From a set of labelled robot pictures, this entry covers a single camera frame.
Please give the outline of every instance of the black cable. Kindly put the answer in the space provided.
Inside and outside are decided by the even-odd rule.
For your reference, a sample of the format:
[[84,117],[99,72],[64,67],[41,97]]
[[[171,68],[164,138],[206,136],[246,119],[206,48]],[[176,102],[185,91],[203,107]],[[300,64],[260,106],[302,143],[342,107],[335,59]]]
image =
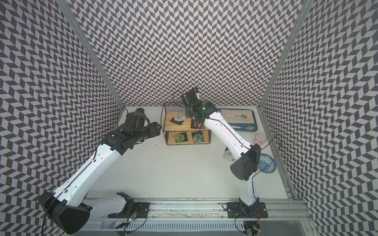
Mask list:
[[163,122],[161,121],[161,118],[163,117],[163,109],[164,109],[164,104],[161,107],[161,113],[160,113],[160,128],[161,128],[161,131],[164,132],[164,130],[163,130]]
[[146,221],[147,221],[147,211],[146,211],[146,210],[144,210],[144,211],[146,212],[146,219],[144,220],[143,224],[142,224],[141,226],[139,226],[136,230],[133,230],[133,231],[131,231],[130,233],[128,233],[127,235],[129,235],[129,234],[131,234],[131,233],[137,231],[138,229],[140,229],[140,228],[142,228],[142,227],[144,226],[144,224],[145,224]]
[[143,142],[144,142],[144,140],[143,140],[142,142],[140,142],[140,143],[136,143],[136,144],[134,144],[134,145],[141,144],[141,143],[143,143]]
[[98,147],[100,146],[101,144],[99,144],[99,145],[97,145],[97,147],[96,147],[96,151],[94,152],[94,156],[93,156],[93,160],[96,158],[96,154],[97,154],[97,149],[98,149]]
[[172,94],[172,100],[173,102],[175,103],[176,106],[179,106],[176,102],[175,102],[175,94],[177,93],[177,91],[175,93]]
[[239,141],[239,139],[238,139],[238,137],[236,137],[235,135],[234,135],[234,133],[225,125],[225,124],[223,124],[223,122],[221,122],[220,120],[216,120],[216,119],[211,119],[211,118],[208,118],[208,120],[215,120],[215,121],[218,121],[219,123],[221,123],[222,125],[224,125],[225,126],[225,128],[226,129],[228,129],[228,131],[230,131],[230,133],[236,138],[236,140],[238,140],[238,142],[241,144],[241,145],[243,145],[243,143],[242,142],[240,142]]
[[273,142],[273,140],[275,139],[275,138],[277,138],[278,136],[280,136],[281,137],[281,135],[276,135],[276,136],[274,136],[273,138],[272,138],[272,140],[270,140],[269,142],[268,142],[268,144],[265,146],[265,147],[263,147],[263,148],[261,148],[260,150],[254,150],[254,151],[262,151],[263,149],[265,149],[267,146],[269,146],[269,144],[271,143],[271,142]]
[[236,219],[237,219],[238,217],[240,217],[240,216],[243,216],[243,215],[238,215],[238,216],[235,218],[235,221],[234,221],[235,228],[236,228],[239,232],[241,232],[242,234],[246,234],[246,233],[244,233],[243,231],[241,231],[241,230],[236,226]]
[[129,112],[129,111],[127,110],[126,107],[124,107],[124,108],[121,109],[121,111],[118,113],[118,116],[117,116],[117,124],[116,124],[115,128],[118,127],[119,118],[121,117],[121,115],[122,115],[122,113],[123,113],[123,110],[125,110],[125,109],[126,109],[126,112],[127,112],[127,113]]
[[48,206],[48,208],[46,209],[46,214],[45,214],[45,217],[43,218],[43,222],[42,222],[41,236],[43,236],[43,227],[45,226],[45,221],[46,221],[46,216],[47,216],[47,214],[48,214],[48,211],[50,210],[50,207],[52,206],[52,204],[55,202],[56,199],[54,199],[54,200],[50,203],[50,205]]
[[255,197],[255,188],[253,187],[253,178],[255,178],[256,175],[258,175],[259,173],[261,172],[261,170],[259,172],[257,172],[253,177],[252,177],[252,192],[253,192],[253,197],[257,200],[257,198]]

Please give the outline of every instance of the circuit board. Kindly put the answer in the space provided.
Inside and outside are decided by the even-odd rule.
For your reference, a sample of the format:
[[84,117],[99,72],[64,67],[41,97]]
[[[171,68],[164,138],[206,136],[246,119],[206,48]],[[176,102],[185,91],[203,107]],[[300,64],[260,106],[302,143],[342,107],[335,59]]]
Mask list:
[[186,142],[188,141],[186,132],[184,133],[177,133],[173,135],[175,137],[175,143],[180,143],[180,142]]
[[202,131],[193,132],[192,133],[192,137],[193,137],[193,143],[203,143],[203,142],[205,142],[205,138],[203,137]]

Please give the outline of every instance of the blue plate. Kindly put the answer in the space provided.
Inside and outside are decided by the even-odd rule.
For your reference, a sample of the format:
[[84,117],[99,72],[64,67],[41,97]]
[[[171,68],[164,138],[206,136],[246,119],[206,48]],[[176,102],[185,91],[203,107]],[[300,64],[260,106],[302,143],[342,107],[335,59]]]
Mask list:
[[273,173],[276,170],[277,164],[276,161],[269,155],[261,154],[260,155],[260,162],[257,165],[259,170],[264,173]]

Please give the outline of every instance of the pink cup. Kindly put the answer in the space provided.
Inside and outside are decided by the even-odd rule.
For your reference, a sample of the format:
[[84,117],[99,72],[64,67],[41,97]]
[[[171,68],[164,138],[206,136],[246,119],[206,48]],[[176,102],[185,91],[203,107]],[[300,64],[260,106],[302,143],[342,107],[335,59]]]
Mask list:
[[253,139],[253,144],[258,144],[260,147],[266,142],[266,136],[262,133],[256,133],[255,138]]

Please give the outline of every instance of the metal spoon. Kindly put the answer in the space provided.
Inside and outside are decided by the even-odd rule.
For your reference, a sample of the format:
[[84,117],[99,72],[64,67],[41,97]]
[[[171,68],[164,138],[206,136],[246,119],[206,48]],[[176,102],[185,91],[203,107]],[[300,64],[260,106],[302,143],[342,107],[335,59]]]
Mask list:
[[237,129],[246,129],[246,130],[249,130],[249,131],[252,131],[255,129],[255,127],[253,126],[247,126],[247,128],[244,128],[244,127],[239,127],[239,126],[234,126],[234,125],[231,125],[232,128],[237,128]]
[[[237,115],[225,114],[225,116],[235,117],[235,116],[237,116]],[[248,116],[246,116],[246,115],[244,115],[244,114],[241,114],[241,115],[238,115],[238,116],[240,116],[240,117],[243,118],[243,119],[247,119],[247,118],[248,118]]]

